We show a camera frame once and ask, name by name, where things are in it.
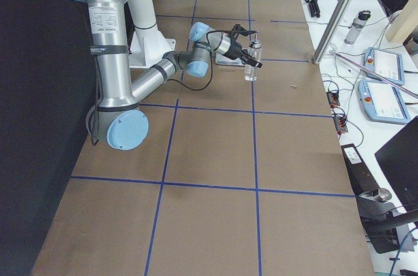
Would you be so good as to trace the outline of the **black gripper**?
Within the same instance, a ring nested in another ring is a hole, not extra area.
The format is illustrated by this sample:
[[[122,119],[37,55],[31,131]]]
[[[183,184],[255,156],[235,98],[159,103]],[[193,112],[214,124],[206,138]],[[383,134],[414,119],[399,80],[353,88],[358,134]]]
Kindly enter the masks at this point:
[[[227,36],[230,40],[229,49],[225,52],[225,57],[229,59],[238,59],[240,58],[244,64],[249,65],[255,68],[261,68],[263,64],[257,61],[254,57],[250,56],[247,50],[242,48],[241,43],[237,42],[237,38],[239,35],[243,35],[245,37],[253,34],[258,34],[258,31],[254,30],[246,30],[240,24],[235,24],[233,28],[227,32]]]

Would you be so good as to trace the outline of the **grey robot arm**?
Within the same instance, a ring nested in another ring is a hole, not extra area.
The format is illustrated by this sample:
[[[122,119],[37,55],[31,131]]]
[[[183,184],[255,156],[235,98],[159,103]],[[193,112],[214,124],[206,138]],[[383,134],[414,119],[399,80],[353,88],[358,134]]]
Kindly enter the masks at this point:
[[[73,1],[88,5],[97,97],[86,128],[93,142],[105,141],[122,151],[139,146],[149,130],[140,102],[179,70],[205,76],[213,54],[238,59],[253,69],[262,65],[251,48],[238,43],[238,35],[248,33],[239,25],[225,31],[197,22],[189,33],[192,49],[179,52],[158,30],[152,0]]]

